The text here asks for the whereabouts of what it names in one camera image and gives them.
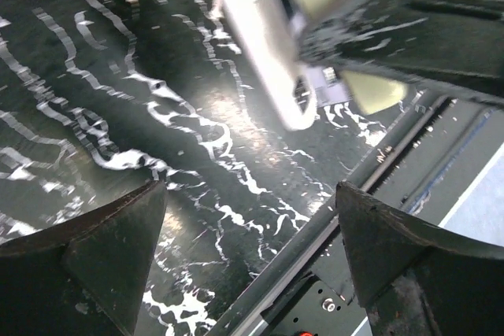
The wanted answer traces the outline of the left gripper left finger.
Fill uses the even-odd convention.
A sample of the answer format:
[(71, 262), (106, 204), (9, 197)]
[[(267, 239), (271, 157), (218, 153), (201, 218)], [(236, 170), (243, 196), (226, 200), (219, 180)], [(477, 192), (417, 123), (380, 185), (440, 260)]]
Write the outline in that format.
[(151, 182), (1, 245), (3, 335), (132, 335), (166, 211)]

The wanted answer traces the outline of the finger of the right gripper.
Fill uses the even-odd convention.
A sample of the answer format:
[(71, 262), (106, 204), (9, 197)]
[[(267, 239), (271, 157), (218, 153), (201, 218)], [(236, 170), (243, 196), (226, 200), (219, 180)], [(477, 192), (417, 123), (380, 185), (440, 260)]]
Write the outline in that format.
[(503, 93), (503, 0), (335, 0), (300, 57), (453, 96)]

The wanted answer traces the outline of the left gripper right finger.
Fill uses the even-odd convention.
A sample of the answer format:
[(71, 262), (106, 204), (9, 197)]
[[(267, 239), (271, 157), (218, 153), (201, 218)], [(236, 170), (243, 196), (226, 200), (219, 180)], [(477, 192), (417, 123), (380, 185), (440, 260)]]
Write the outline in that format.
[(335, 204), (374, 335), (501, 335), (503, 248), (401, 212), (351, 183)]

